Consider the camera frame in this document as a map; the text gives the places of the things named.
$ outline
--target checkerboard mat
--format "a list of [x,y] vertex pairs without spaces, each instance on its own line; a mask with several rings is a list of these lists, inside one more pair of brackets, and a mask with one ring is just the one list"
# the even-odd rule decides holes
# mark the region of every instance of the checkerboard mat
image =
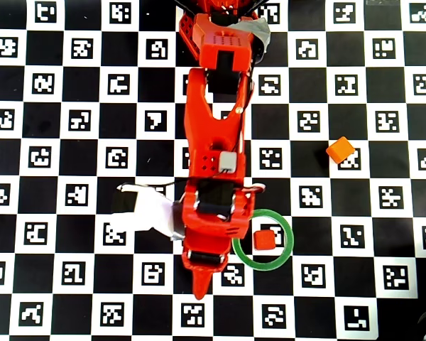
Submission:
[[[295,248],[272,272],[231,255],[201,301],[179,242],[109,224],[121,183],[184,190],[196,63],[166,2],[0,0],[0,341],[409,340],[426,310],[426,0],[258,10],[273,35],[246,184],[266,184],[256,206]],[[206,97],[218,119],[234,105]],[[356,152],[337,165],[341,136]],[[259,229],[275,250],[253,249]],[[243,248],[270,261],[282,233],[255,219]]]

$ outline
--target green ring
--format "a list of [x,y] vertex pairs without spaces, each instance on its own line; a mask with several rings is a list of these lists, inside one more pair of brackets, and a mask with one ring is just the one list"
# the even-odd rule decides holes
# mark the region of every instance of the green ring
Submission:
[[272,220],[276,221],[284,230],[284,240],[285,240],[285,246],[283,253],[274,261],[269,261],[268,263],[260,263],[258,261],[253,261],[251,258],[249,258],[241,248],[241,243],[239,238],[233,238],[232,239],[232,246],[234,247],[235,254],[248,266],[253,268],[254,270],[259,271],[271,271],[279,268],[282,266],[289,258],[290,254],[293,250],[293,232],[290,228],[289,223],[287,220],[283,218],[282,215],[279,213],[272,211],[272,210],[255,210],[253,214],[253,218],[257,217],[268,217]]

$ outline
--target green circle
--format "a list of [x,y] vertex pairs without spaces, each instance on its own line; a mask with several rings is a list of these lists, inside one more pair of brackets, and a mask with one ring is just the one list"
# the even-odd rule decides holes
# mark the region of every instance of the green circle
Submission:
[[293,232],[290,228],[289,223],[287,220],[283,218],[282,215],[279,213],[272,211],[272,210],[254,210],[253,218],[257,217],[268,217],[272,220],[276,221],[284,230],[284,240],[285,240],[285,246],[283,253],[274,261],[269,261],[268,263],[260,263],[258,261],[253,261],[250,259],[245,253],[243,252],[243,249],[241,248],[241,243],[239,238],[233,238],[232,239],[232,246],[234,247],[235,254],[248,266],[253,268],[254,270],[259,271],[271,271],[279,268],[282,266],[289,258],[290,254],[293,250]]

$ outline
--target orange cube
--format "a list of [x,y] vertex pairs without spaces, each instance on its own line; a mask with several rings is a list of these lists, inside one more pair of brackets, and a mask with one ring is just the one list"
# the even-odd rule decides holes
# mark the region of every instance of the orange cube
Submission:
[[254,248],[256,250],[273,250],[276,247],[275,232],[262,229],[254,232]]
[[345,137],[341,137],[338,141],[334,142],[330,147],[327,148],[327,154],[336,163],[341,163],[354,152],[355,148],[352,147],[349,140],[347,140]]

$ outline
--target small cube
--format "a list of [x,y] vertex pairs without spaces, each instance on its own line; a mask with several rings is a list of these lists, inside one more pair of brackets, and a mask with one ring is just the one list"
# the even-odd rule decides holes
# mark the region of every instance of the small cube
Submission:
[[330,147],[327,148],[327,154],[336,163],[341,163],[354,152],[355,148],[352,147],[349,140],[347,140],[345,137],[341,137],[338,141],[334,142]]
[[276,247],[275,232],[262,229],[254,232],[254,248],[256,250],[273,250]]

